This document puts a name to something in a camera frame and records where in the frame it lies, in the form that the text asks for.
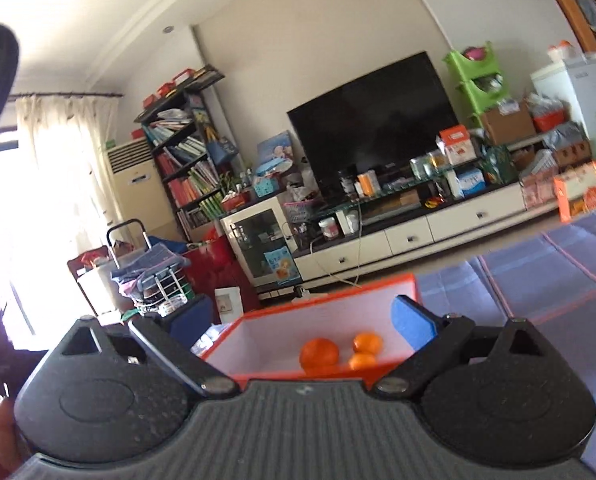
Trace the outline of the person's left hand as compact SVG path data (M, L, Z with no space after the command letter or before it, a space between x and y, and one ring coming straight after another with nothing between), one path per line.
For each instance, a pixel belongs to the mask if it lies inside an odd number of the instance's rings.
M18 448L14 404L0 400L0 479L8 479L24 462Z

